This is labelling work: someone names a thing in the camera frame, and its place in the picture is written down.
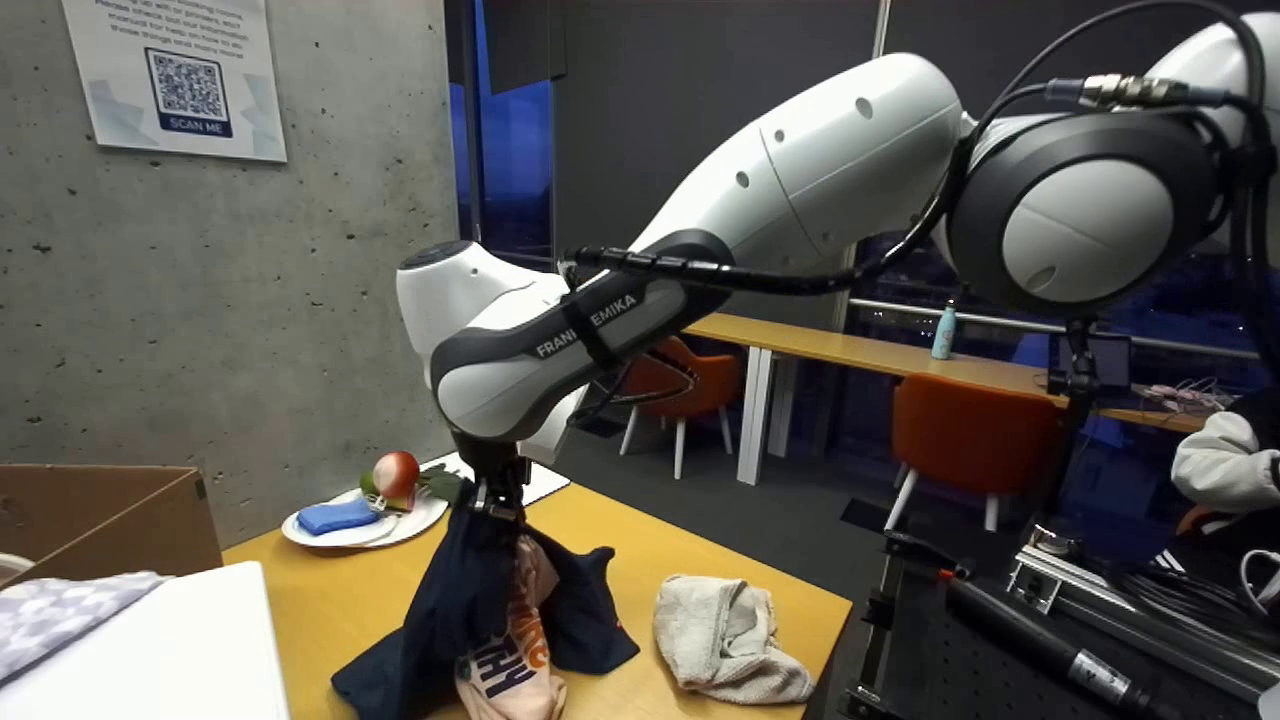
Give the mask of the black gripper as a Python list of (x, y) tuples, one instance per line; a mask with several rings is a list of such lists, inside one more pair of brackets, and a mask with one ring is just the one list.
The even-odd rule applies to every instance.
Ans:
[(466, 505), (494, 520), (523, 520), (523, 483), (530, 464), (514, 442), (454, 433), (454, 451), (473, 469)]

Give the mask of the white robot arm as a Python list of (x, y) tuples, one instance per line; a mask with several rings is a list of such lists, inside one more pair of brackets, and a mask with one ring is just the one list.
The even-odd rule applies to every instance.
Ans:
[(1200, 238), (1231, 246), (1256, 348), (1273, 348), (1280, 12), (1215, 0), (1144, 70), (1023, 70), (972, 115), (917, 51), (850, 62), (717, 142), (623, 246), (523, 269), (445, 238), (397, 269), (425, 386), (466, 505), (514, 520), (528, 454), (554, 442), (586, 380), (734, 290), (825, 296), (872, 237), (934, 237), (962, 287), (1074, 318)]

